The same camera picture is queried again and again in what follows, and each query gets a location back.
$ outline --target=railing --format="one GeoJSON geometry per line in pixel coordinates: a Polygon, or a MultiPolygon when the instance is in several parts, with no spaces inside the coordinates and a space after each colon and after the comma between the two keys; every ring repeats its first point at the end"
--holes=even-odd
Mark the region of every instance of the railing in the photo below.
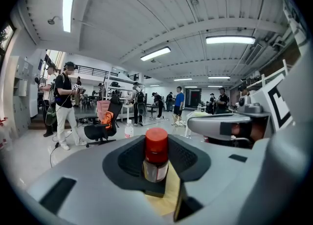
{"type": "Polygon", "coordinates": [[[139,74],[133,74],[128,76],[129,79],[132,81],[138,81],[139,80],[139,74]]]}
{"type": "MultiPolygon", "coordinates": [[[[81,74],[89,74],[89,75],[100,76],[100,77],[105,77],[106,75],[109,74],[109,72],[106,70],[101,70],[101,69],[86,67],[86,66],[81,66],[81,65],[77,65],[77,66],[78,66],[77,72],[81,74]]],[[[117,76],[118,74],[111,72],[111,75],[117,76]]]]}

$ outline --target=white floor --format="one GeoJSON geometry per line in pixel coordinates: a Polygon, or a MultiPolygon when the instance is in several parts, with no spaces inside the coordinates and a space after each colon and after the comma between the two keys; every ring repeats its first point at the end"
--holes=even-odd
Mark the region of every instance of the white floor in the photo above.
{"type": "MultiPolygon", "coordinates": [[[[182,119],[186,120],[186,115],[190,111],[183,111],[182,119]]],[[[153,127],[160,127],[167,131],[168,134],[184,135],[184,127],[174,127],[172,113],[164,112],[164,119],[161,120],[149,120],[150,113],[144,118],[144,126],[134,127],[134,135],[144,135],[146,131],[153,127]]],[[[121,123],[117,122],[119,128],[117,133],[112,138],[124,139],[124,129],[126,126],[126,119],[121,123]]],[[[27,189],[32,182],[34,182],[42,173],[49,170],[50,166],[50,153],[54,148],[55,142],[52,141],[52,136],[44,138],[44,130],[28,130],[22,137],[13,141],[13,149],[7,151],[2,149],[0,152],[1,162],[4,170],[8,174],[11,182],[22,189],[27,189]]],[[[89,140],[84,134],[84,127],[79,127],[79,135],[83,140],[89,140]]],[[[196,133],[191,133],[191,137],[203,141],[203,136],[196,133]]],[[[71,135],[67,138],[67,143],[70,146],[69,151],[63,150],[60,146],[53,152],[51,157],[52,166],[59,163],[71,154],[87,149],[85,146],[75,146],[71,135]]]]}

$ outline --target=cap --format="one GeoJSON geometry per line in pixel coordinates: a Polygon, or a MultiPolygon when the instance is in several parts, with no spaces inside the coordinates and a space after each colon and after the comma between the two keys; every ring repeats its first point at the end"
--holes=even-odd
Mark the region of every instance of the cap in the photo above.
{"type": "Polygon", "coordinates": [[[246,90],[246,85],[241,85],[239,88],[238,88],[239,91],[243,91],[243,90],[246,90]]]}
{"type": "Polygon", "coordinates": [[[146,160],[150,163],[165,163],[167,157],[167,132],[152,128],[146,132],[146,160]]]}

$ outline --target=fluorescent light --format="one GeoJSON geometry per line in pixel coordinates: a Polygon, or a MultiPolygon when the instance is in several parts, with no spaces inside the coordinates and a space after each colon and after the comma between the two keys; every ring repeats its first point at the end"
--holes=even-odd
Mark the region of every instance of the fluorescent light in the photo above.
{"type": "Polygon", "coordinates": [[[152,58],[154,58],[156,56],[163,55],[163,54],[166,54],[166,53],[169,53],[169,52],[171,52],[170,48],[169,47],[164,47],[164,48],[159,49],[157,51],[154,51],[154,52],[152,52],[152,53],[150,53],[148,55],[145,55],[145,56],[141,57],[140,59],[143,60],[143,61],[147,61],[147,60],[152,59],[152,58]]]}
{"type": "Polygon", "coordinates": [[[71,20],[72,20],[72,9],[74,0],[63,0],[63,30],[70,32],[71,20]]]}
{"type": "Polygon", "coordinates": [[[216,43],[243,43],[243,44],[254,44],[255,38],[249,36],[212,36],[206,38],[206,44],[216,43]]]}
{"type": "Polygon", "coordinates": [[[230,76],[209,76],[209,79],[230,79],[230,76]]]}
{"type": "Polygon", "coordinates": [[[174,81],[189,81],[189,80],[192,80],[192,78],[174,79],[174,81]]]}

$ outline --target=pink chair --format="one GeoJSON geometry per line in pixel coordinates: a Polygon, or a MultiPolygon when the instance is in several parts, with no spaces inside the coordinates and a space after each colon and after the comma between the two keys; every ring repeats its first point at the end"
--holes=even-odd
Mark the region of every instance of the pink chair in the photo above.
{"type": "Polygon", "coordinates": [[[97,115],[99,121],[102,121],[104,114],[108,111],[110,105],[110,101],[97,101],[97,115]]]}

